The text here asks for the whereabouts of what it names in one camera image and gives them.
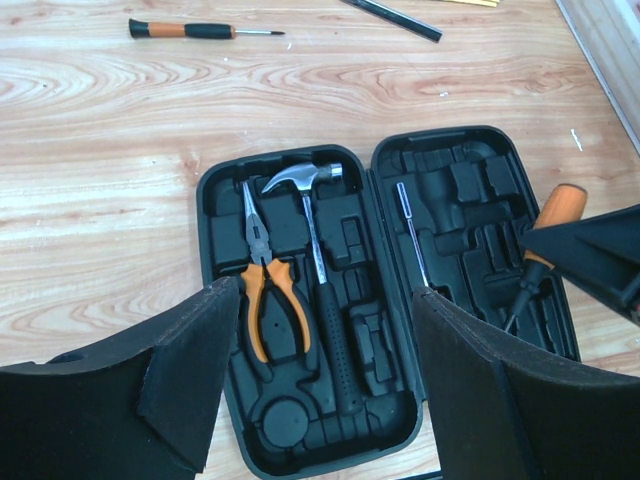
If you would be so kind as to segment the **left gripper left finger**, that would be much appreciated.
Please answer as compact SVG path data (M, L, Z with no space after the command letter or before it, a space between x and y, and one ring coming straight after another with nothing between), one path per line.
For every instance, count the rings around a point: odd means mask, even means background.
M48 362L1 370L5 479L192 479L205 469L239 314L225 277Z

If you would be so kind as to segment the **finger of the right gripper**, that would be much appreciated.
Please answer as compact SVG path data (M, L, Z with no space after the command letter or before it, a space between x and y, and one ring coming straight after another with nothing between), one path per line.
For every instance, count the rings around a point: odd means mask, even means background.
M583 202L548 202L521 238L522 312L542 279L556 272L628 320L639 318L639 207L583 220Z

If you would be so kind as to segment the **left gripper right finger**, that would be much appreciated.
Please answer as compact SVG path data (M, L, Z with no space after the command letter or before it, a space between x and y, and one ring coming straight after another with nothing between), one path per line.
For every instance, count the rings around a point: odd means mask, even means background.
M427 287L412 319L444 478L638 478L637 377L549 353Z

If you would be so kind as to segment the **black plastic tool case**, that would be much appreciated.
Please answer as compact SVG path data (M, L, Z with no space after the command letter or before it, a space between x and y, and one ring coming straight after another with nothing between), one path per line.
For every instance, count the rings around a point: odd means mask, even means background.
M201 178L197 218L202 277L239 276L250 262L240 183L249 186L273 255L291 266L310 317L317 275L307 220L292 182L263 194L290 166L342 165L342 177L312 190L325 268L347 334L362 410L341 416L322 328L299 323L267 285L259 326L268 362L257 360L240 320L225 396L242 457L262 479L301 479L394 453L420 430L426 388L411 320L423 285L396 184L413 211L429 285L471 315L506 323L523 271L522 235L538 203L511 139L492 126L405 133L378 144L364 165L339 145L268 152L218 164Z

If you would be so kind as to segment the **orange needle nose pliers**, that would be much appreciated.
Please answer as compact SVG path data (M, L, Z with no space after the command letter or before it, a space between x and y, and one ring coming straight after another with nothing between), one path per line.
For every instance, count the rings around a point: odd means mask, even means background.
M273 256L270 236L254 201L249 182L240 183L244 208L245 240L249 248L250 262L241 273L248 299L247 326L251 347L261 363L268 362L259 326L259 313L265 285L270 281L288 300L296 314L302 337L303 350L312 346L311 328L306 300L296 291L291 266Z

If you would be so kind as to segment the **black handled screwdriver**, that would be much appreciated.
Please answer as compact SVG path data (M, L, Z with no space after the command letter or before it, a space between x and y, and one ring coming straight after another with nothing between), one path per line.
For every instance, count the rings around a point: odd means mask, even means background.
M418 263L418 267L419 267L419 271L420 271L420 275L421 275L421 279L423 282L423 285L426 287L429 287L429 279L428 279L428 275L427 275L427 269L424 263L424 258L422 255L422 250L420 247L420 243L419 243L419 239L418 239L418 235L414 226L414 221L413 221L413 211L411 208L411 204L409 201L409 197L406 191L406 186L403 182L398 182L396 184L396 191L398 194L398 198L401 204L401 208L403 211L403 216L405 219L405 222L407 224L407 228L409 231L409 235L411 237L412 240L412 244L413 244L413 248L414 248L414 252L415 252L415 256L416 256L416 260Z

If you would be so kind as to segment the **claw hammer black grip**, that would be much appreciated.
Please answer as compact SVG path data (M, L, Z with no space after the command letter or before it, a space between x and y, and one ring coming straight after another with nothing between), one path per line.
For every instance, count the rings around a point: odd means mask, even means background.
M316 166L311 162L299 163L274 175L262 189L262 193L268 193L285 182L292 182L300 193L317 275L315 294L318 323L323 331L326 356L331 368L336 408L341 416L352 416L362 410L363 402L355 380L353 361L348 351L346 328L336 291L327 276L312 207L313 187L340 179L342 172L340 163L324 166Z

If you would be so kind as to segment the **small black precision screwdriver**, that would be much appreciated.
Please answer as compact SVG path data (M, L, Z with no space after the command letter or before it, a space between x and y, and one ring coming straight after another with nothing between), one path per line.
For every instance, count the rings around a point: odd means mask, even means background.
M196 38L207 40L233 40L238 35L284 36L285 32L276 30L238 29L230 24L221 23L166 23L128 20L132 38Z

